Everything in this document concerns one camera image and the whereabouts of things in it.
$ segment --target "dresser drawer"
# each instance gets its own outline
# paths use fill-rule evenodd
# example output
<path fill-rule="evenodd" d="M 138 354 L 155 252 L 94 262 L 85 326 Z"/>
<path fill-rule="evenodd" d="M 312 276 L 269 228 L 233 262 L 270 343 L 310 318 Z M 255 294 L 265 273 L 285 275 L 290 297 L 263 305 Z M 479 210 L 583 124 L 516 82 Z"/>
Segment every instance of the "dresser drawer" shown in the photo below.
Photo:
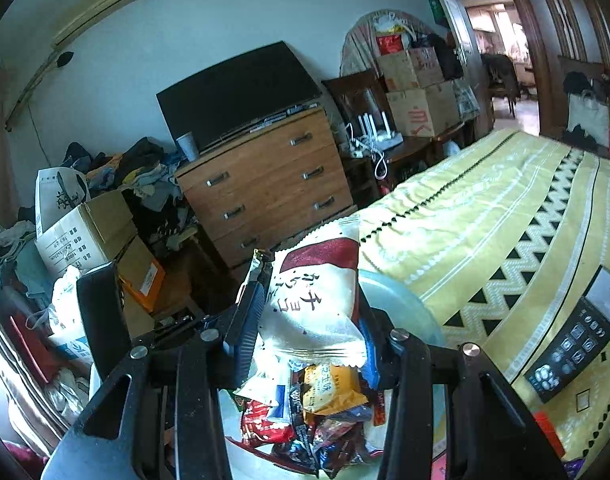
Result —
<path fill-rule="evenodd" d="M 334 138 L 321 108 L 207 160 L 181 174 L 178 183 L 182 192 L 191 197 L 192 205 L 211 203 L 225 193 L 329 145 L 334 145 Z"/>
<path fill-rule="evenodd" d="M 245 223 L 262 218 L 271 209 L 282 207 L 295 196 L 331 192 L 345 181 L 340 157 L 332 145 L 281 166 L 209 203 L 197 199 L 193 189 L 185 196 L 207 234 L 216 240 Z"/>
<path fill-rule="evenodd" d="M 251 258 L 255 248 L 272 248 L 286 238 L 335 215 L 352 204 L 345 182 L 331 192 L 297 196 L 266 215 L 214 241 L 229 267 Z"/>

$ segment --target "bed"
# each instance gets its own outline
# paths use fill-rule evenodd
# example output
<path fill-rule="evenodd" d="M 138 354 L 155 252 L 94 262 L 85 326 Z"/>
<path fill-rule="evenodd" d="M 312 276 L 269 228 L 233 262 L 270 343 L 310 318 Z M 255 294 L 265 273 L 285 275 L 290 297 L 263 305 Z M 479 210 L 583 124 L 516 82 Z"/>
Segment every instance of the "bed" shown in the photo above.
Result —
<path fill-rule="evenodd" d="M 356 214 L 359 267 L 405 283 L 450 346 L 481 344 L 587 469 L 610 439 L 610 342 L 547 404 L 523 374 L 610 270 L 610 161 L 500 130 Z M 443 421 L 436 455 L 444 435 Z"/>

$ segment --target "white paper bag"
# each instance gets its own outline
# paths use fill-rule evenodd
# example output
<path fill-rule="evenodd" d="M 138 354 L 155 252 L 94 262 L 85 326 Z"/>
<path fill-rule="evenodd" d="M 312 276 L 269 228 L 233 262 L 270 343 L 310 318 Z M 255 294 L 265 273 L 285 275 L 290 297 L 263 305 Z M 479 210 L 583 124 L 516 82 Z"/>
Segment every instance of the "white paper bag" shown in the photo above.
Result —
<path fill-rule="evenodd" d="M 569 94 L 568 131 L 571 132 L 578 124 L 598 144 L 610 146 L 610 107 L 598 101 L 589 90 L 582 95 Z"/>
<path fill-rule="evenodd" d="M 40 170 L 36 178 L 36 237 L 89 199 L 87 180 L 79 171 L 71 168 Z"/>

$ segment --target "cardboard box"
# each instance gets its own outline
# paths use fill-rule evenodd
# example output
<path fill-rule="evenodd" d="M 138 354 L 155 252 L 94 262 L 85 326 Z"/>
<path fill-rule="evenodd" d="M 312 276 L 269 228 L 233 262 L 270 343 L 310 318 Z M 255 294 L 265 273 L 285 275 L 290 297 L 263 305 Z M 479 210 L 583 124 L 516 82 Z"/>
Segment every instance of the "cardboard box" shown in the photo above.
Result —
<path fill-rule="evenodd" d="M 123 297 L 122 314 L 125 317 L 130 337 L 134 339 L 153 330 L 154 319 L 143 310 L 127 291 L 124 292 Z M 74 325 L 72 328 L 50 335 L 48 341 L 54 347 L 56 353 L 68 364 L 89 375 L 94 360 L 82 324 Z"/>
<path fill-rule="evenodd" d="M 82 324 L 50 335 L 47 339 L 61 358 L 89 376 L 94 360 Z"/>
<path fill-rule="evenodd" d="M 77 206 L 36 240 L 47 270 L 59 278 L 73 265 L 90 270 L 113 260 L 136 236 L 136 226 L 120 191 Z"/>
<path fill-rule="evenodd" d="M 390 92 L 387 100 L 396 129 L 407 137 L 435 137 L 460 122 L 451 81 Z"/>
<path fill-rule="evenodd" d="M 390 92 L 427 88 L 445 81 L 432 46 L 387 54 L 376 58 L 376 62 Z"/>
<path fill-rule="evenodd" d="M 165 279 L 165 270 L 136 237 L 118 260 L 118 276 L 125 290 L 148 312 L 152 312 Z"/>
<path fill-rule="evenodd" d="M 122 314 L 127 323 L 127 330 L 130 331 L 130 337 L 134 339 L 139 335 L 151 332 L 154 329 L 154 318 L 144 311 L 124 286 L 123 291 Z"/>

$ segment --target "red bag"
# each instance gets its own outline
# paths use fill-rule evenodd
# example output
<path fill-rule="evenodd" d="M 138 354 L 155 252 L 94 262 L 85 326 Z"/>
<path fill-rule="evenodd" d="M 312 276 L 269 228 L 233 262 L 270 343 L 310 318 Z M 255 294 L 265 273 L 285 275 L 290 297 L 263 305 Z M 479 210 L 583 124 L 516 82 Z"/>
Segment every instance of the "red bag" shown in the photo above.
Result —
<path fill-rule="evenodd" d="M 378 49 L 380 50 L 381 56 L 400 52 L 405 49 L 403 47 L 403 37 L 400 33 L 376 36 L 376 42 L 378 43 Z"/>

